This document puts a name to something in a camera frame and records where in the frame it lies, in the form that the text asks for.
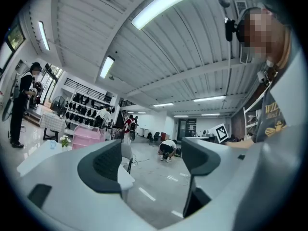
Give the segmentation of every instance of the chair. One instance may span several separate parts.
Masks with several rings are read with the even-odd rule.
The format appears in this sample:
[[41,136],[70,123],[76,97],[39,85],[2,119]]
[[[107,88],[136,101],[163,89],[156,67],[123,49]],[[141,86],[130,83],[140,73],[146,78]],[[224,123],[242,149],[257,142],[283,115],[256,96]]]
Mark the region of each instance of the chair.
[[122,144],[121,147],[122,157],[125,157],[129,160],[127,172],[130,174],[131,164],[133,162],[133,153],[131,152],[131,147],[128,144]]
[[156,132],[155,134],[154,134],[154,136],[152,135],[151,137],[150,137],[150,141],[152,142],[152,144],[155,142],[155,141],[158,141],[158,139],[159,139],[159,132]]

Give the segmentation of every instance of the white shirt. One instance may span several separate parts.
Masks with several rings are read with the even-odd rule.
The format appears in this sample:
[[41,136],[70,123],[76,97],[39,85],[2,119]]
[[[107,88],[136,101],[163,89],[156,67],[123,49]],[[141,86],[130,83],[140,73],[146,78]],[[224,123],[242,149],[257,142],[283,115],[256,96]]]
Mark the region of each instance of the white shirt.
[[177,148],[177,145],[176,145],[172,140],[163,141],[162,144],[169,145],[169,146],[171,146],[173,149],[176,149],[176,148]]
[[106,109],[98,111],[95,117],[98,116],[100,116],[105,122],[110,122],[112,119],[111,114]]

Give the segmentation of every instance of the door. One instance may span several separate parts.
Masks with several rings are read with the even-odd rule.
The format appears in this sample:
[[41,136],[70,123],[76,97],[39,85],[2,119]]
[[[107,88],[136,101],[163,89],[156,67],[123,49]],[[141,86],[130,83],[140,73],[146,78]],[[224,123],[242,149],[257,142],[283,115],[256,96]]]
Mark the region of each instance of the door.
[[186,132],[186,120],[179,120],[179,129],[178,129],[178,138],[177,140],[181,141],[185,137]]

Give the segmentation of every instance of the pink container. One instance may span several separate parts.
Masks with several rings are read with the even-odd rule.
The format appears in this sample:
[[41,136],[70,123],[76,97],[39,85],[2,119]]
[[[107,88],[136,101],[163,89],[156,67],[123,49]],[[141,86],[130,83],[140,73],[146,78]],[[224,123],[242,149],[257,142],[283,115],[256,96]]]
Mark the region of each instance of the pink container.
[[73,150],[101,142],[101,133],[97,128],[89,129],[78,125],[74,131]]

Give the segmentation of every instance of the shelving unit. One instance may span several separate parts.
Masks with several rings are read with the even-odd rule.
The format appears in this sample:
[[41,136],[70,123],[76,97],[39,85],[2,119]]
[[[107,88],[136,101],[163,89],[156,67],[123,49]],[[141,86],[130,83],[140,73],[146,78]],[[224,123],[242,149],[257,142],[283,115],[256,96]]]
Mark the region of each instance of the shelving unit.
[[[76,93],[77,93],[77,91],[75,90],[75,92],[72,94],[72,96],[71,96],[71,98],[70,98],[70,100],[69,100],[68,103],[71,103],[71,102],[72,102],[72,103],[75,103],[76,106],[80,105],[80,106],[82,106],[82,107],[86,107],[87,109],[91,109],[91,110],[92,110],[91,113],[93,113],[94,110],[95,110],[96,112],[99,111],[99,109],[95,109],[95,108],[93,108],[92,106],[87,106],[87,105],[84,105],[84,104],[82,104],[82,103],[73,101],[73,97],[75,96]],[[95,101],[95,103],[96,103],[95,106],[98,106],[97,103],[100,104],[100,105],[109,104],[109,103],[107,103],[107,102],[105,102],[105,101],[98,100],[98,99],[96,99],[96,98],[92,98],[92,97],[87,96],[87,95],[84,95],[84,94],[82,94],[82,93],[79,93],[79,94],[83,95],[83,101],[84,101],[86,98],[89,98],[89,99],[90,99],[90,101],[89,101],[89,103],[88,103],[89,105],[91,104],[91,100],[94,100],[94,101]],[[82,115],[82,114],[78,113],[77,111],[75,111],[75,110],[73,110],[73,109],[70,109],[69,107],[67,107],[66,112],[73,113],[73,114],[75,114],[75,115],[77,115],[77,116],[81,116],[81,117],[83,117],[83,118],[85,118],[85,119],[90,119],[90,120],[94,120],[94,119],[95,119],[95,118],[92,118],[92,117],[87,116],[87,115]],[[65,121],[66,121],[66,125],[68,125],[69,123],[71,123],[71,125],[72,125],[72,124],[77,125],[77,126],[78,126],[78,125],[83,125],[83,126],[88,127],[88,128],[94,128],[93,126],[85,125],[84,122],[83,122],[83,123],[76,122],[76,121],[70,120],[69,118],[66,118],[66,117],[65,117]],[[64,132],[65,132],[66,134],[69,134],[69,135],[74,135],[74,129],[75,129],[75,128],[72,128],[72,127],[71,127],[71,129],[66,128],[66,129],[64,130]]]
[[265,91],[256,99],[256,101],[254,101],[254,103],[251,106],[249,106],[247,109],[245,109],[245,107],[243,108],[244,118],[245,118],[245,137],[244,137],[244,140],[250,138],[250,136],[247,135],[247,129],[255,127],[255,126],[258,125],[258,122],[247,124],[247,113],[255,112],[255,114],[256,114],[257,110],[261,110],[262,109],[263,97],[264,97],[264,94],[265,94],[265,92],[267,91],[267,89],[269,87],[270,87],[270,84],[269,84],[269,86],[267,86]]

